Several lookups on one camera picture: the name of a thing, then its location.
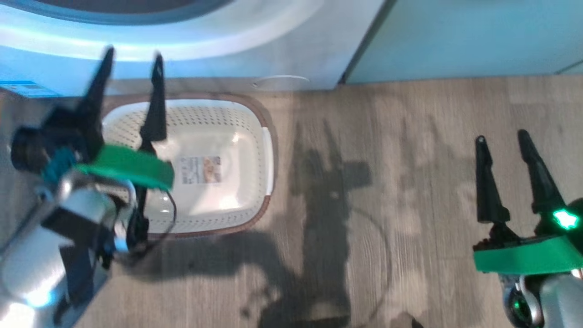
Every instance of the product label in basket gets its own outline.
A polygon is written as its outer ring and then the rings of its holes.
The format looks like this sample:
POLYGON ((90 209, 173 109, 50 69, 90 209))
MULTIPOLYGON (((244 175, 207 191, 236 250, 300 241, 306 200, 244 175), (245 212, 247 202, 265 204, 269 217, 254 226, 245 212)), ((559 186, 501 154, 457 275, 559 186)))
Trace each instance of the product label in basket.
POLYGON ((220 157, 197 156, 180 158, 182 184, 219 183, 220 157))

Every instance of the cabinet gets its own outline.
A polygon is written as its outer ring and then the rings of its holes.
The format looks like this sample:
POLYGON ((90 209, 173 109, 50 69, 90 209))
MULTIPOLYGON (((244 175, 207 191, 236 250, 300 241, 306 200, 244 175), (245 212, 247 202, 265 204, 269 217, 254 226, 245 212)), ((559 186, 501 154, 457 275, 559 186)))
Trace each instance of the cabinet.
POLYGON ((397 0, 347 83, 553 74, 583 58, 582 14, 581 0, 397 0))

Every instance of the green strap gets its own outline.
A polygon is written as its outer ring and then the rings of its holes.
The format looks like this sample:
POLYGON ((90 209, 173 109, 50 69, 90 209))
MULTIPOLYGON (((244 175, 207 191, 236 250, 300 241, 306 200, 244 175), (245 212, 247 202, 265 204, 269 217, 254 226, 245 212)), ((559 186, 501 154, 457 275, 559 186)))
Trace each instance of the green strap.
POLYGON ((104 145, 93 163, 77 168, 85 174, 127 179, 149 189, 170 191, 174 183, 172 165, 152 154, 117 145, 104 145))
POLYGON ((553 274, 583 267, 583 255, 566 236, 538 243, 474 252, 476 269, 500 274, 553 274))

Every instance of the blue sticker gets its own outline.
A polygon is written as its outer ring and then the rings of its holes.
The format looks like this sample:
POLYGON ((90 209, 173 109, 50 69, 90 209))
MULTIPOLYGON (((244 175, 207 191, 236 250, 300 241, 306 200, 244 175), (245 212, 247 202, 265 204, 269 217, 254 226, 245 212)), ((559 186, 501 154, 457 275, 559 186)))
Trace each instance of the blue sticker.
POLYGON ((0 88, 18 93, 28 98, 60 97, 58 93, 49 90, 33 81, 0 81, 0 88))

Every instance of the wooden floor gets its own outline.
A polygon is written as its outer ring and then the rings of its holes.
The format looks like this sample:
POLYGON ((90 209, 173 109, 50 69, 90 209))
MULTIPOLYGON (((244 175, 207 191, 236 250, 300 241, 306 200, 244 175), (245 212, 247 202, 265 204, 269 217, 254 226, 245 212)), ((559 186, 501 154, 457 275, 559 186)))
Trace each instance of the wooden floor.
MULTIPOLYGON (((251 231, 167 242, 136 269, 114 268, 78 328, 510 327, 496 275, 477 273, 472 260, 489 230, 476 222, 474 139, 489 142, 510 226, 532 233, 517 130, 531 133, 564 198, 580 196, 583 78, 251 96, 267 109, 277 147, 266 215, 251 231)), ((6 139, 7 121, 34 115, 3 98, 6 139)), ((0 204, 9 217, 0 231, 27 203, 18 194, 31 182, 16 177, 0 172, 14 190, 0 201, 10 204, 0 204)))

